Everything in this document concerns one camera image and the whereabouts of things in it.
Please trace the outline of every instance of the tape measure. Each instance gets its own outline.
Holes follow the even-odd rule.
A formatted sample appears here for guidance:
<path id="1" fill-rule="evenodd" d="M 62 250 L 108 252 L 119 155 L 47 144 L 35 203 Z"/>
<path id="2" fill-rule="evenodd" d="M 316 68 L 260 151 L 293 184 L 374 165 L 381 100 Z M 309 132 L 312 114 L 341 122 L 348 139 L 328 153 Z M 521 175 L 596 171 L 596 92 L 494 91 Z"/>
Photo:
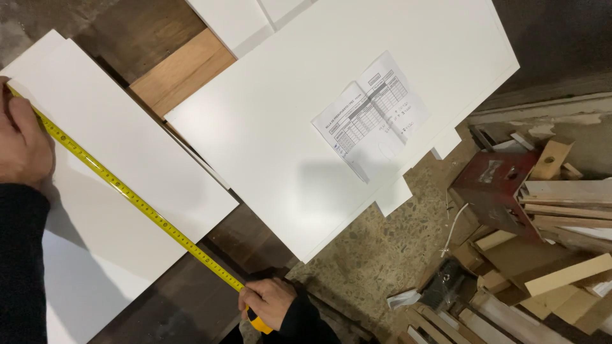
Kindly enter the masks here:
<path id="1" fill-rule="evenodd" d="M 14 88 L 6 85 L 11 93 L 15 97 L 21 97 L 21 94 L 17 92 Z M 119 178 L 117 178 L 113 173 L 108 171 L 107 168 L 104 167 L 98 160 L 96 160 L 91 154 L 87 153 L 81 146 L 79 146 L 75 140 L 73 140 L 68 134 L 62 131 L 58 126 L 56 126 L 50 119 L 48 119 L 44 114 L 42 114 L 36 107 L 32 106 L 32 109 L 36 113 L 36 115 L 40 118 L 43 126 L 57 142 L 59 142 L 62 146 L 64 146 L 68 151 L 74 154 L 79 160 L 81 160 L 85 165 L 87 165 L 93 172 L 95 172 L 100 178 L 104 179 L 110 186 L 112 186 L 117 192 L 119 192 L 125 199 L 127 199 L 132 205 L 138 208 L 146 217 L 148 217 L 151 221 L 153 221 L 159 228 L 161 228 L 167 235 L 171 236 L 176 242 L 178 242 L 183 248 L 185 248 L 189 253 L 191 253 L 197 260 L 202 262 L 202 264 L 206 265 L 210 270 L 212 270 L 217 276 L 221 277 L 225 283 L 229 284 L 236 291 L 240 292 L 241 289 L 244 288 L 244 285 L 230 275 L 229 272 L 225 271 L 221 265 L 217 264 L 211 257 L 209 257 L 206 253 L 202 252 L 196 246 L 195 242 L 189 240 L 187 236 L 185 236 L 181 231 L 179 231 L 175 226 L 173 226 L 168 220 L 164 219 L 152 206 L 150 206 L 147 202 L 145 202 L 141 197 L 139 197 L 132 189 L 130 189 L 127 185 L 125 185 Z M 247 314 L 248 318 L 253 325 L 253 327 L 265 334 L 270 334 L 272 329 L 264 324 L 264 322 L 259 318 L 255 312 L 247 306 Z"/>

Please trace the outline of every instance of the hand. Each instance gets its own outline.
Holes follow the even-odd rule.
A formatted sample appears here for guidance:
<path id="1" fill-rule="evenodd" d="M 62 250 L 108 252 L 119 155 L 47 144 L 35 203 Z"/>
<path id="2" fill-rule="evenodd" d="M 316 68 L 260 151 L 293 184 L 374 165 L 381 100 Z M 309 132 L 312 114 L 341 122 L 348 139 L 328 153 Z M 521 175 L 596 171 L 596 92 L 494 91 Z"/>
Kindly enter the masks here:
<path id="1" fill-rule="evenodd" d="M 29 185 L 40 190 L 51 174 L 53 152 L 27 99 L 12 97 L 0 77 L 0 183 Z"/>
<path id="2" fill-rule="evenodd" d="M 238 309 L 246 320 L 248 305 L 273 330 L 279 331 L 289 306 L 297 297 L 296 290 L 278 278 L 248 282 L 240 290 Z"/>

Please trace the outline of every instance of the red metal machine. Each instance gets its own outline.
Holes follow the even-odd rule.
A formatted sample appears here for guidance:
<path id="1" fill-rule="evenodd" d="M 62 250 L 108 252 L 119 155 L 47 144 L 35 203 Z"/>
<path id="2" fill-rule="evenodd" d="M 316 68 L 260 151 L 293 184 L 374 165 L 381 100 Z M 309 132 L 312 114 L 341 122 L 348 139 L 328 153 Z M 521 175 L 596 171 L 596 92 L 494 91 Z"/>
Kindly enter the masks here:
<path id="1" fill-rule="evenodd" d="M 451 186 L 481 224 L 541 240 L 517 201 L 539 154 L 478 152 Z"/>

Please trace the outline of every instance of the printed form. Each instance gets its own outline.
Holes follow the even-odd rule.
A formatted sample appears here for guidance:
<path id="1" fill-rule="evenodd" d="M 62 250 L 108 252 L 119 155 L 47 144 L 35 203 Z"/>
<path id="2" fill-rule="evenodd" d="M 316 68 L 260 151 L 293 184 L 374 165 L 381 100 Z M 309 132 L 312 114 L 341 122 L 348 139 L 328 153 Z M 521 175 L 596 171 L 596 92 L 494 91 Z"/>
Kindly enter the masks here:
<path id="1" fill-rule="evenodd" d="M 312 124 L 368 183 L 428 118 L 420 97 L 388 51 L 352 81 Z"/>

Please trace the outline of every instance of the black sleeve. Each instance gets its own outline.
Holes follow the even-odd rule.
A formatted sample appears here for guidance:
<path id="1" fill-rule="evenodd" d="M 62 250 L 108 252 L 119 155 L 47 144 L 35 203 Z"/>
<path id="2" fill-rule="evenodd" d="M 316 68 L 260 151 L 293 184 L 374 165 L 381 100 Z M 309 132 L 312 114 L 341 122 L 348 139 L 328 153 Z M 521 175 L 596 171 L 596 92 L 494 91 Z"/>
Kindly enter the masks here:
<path id="1" fill-rule="evenodd" d="M 297 298 L 287 310 L 280 331 L 263 335 L 264 344 L 317 343 L 340 344 L 334 330 L 321 319 L 319 310 L 310 302 L 308 294 L 298 292 Z"/>
<path id="2" fill-rule="evenodd" d="M 0 184 L 0 343 L 46 343 L 42 234 L 49 202 L 37 190 Z"/>

